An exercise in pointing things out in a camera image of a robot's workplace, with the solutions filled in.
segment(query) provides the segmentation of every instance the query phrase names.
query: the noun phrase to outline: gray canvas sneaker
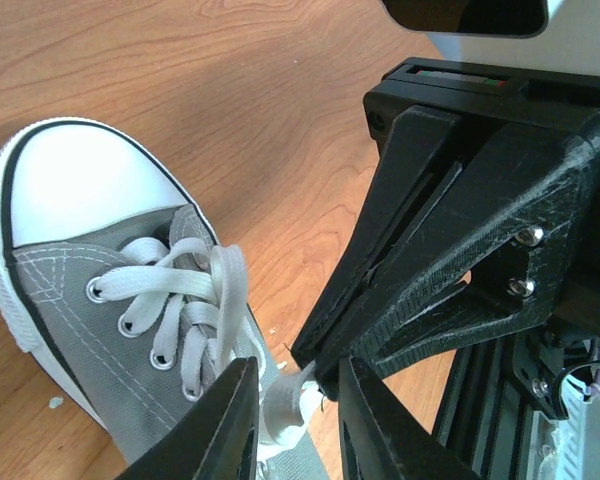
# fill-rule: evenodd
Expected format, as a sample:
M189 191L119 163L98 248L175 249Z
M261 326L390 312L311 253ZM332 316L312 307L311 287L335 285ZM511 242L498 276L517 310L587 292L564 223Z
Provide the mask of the gray canvas sneaker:
M0 311L128 462L233 358L255 356L263 470L327 478L305 435L319 403L311 371L278 372L247 305L242 252L219 245L191 196L127 135L58 118L2 148Z

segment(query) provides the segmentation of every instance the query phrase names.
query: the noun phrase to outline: wood grain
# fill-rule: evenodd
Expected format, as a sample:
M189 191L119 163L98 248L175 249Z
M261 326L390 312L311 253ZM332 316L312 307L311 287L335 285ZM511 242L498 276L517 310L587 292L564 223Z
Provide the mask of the wood grain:
M362 95L414 55L436 53L377 0L3 0L0 146L58 115L139 139L223 242L243 247L251 304L276 359L292 365L286 346L345 248L377 164ZM428 428L451 358L388 380ZM48 407L56 395L0 317L0 479L99 480L124 468L75 404ZM310 431L341 478L336 407Z

